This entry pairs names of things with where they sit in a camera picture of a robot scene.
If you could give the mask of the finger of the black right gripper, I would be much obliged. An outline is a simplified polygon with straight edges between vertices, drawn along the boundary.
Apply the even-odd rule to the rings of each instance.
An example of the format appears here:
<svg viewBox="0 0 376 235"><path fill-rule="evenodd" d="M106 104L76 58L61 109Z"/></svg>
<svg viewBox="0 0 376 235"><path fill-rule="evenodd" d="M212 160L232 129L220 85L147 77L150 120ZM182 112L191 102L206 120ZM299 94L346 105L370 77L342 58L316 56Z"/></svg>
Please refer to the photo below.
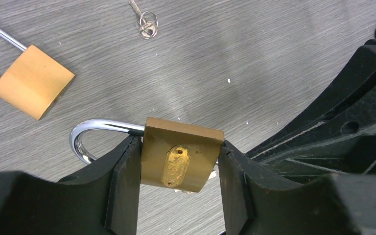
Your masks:
<svg viewBox="0 0 376 235"><path fill-rule="evenodd" d="M376 39L359 47L326 89L282 130L246 153L251 159L327 123L376 85Z"/></svg>
<svg viewBox="0 0 376 235"><path fill-rule="evenodd" d="M253 160L302 184L328 173L376 174L376 85L338 116Z"/></svg>

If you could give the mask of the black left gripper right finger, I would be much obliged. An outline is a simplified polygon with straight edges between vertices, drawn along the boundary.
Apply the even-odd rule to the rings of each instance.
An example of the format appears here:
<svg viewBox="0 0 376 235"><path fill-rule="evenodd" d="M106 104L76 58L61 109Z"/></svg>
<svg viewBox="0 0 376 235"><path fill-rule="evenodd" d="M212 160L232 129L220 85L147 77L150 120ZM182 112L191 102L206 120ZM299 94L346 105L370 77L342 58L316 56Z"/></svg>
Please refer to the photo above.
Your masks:
<svg viewBox="0 0 376 235"><path fill-rule="evenodd" d="M227 235L376 235L376 175L333 173L302 185L229 141L218 162Z"/></svg>

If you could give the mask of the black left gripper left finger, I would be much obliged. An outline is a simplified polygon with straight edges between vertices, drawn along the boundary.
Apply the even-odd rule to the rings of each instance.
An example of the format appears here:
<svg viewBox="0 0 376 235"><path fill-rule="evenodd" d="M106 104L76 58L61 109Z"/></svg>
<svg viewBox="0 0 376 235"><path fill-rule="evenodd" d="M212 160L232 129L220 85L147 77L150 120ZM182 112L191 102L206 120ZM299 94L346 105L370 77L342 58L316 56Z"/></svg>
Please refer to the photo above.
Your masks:
<svg viewBox="0 0 376 235"><path fill-rule="evenodd" d="M58 182L0 172L0 235L134 235L140 183L134 136Z"/></svg>

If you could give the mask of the silver key bunch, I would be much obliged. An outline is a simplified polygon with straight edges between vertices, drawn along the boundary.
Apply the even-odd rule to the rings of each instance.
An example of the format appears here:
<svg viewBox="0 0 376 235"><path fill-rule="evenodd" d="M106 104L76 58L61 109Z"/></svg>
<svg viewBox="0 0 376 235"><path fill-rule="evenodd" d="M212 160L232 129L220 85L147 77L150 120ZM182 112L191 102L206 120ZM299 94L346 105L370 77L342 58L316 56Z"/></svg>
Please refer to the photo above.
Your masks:
<svg viewBox="0 0 376 235"><path fill-rule="evenodd" d="M201 189L204 187L204 185L208 182L208 180L215 178L217 176L218 165L219 165L219 163L218 163L218 160L217 160L216 163L214 164L213 169L210 172L207 180L205 181L204 184L201 185L200 188L189 186L188 188L185 188L185 189L182 189L182 188L174 189L174 192L176 192L176 193L181 192L181 193L185 193L185 194L192 194L192 193L200 192Z"/></svg>

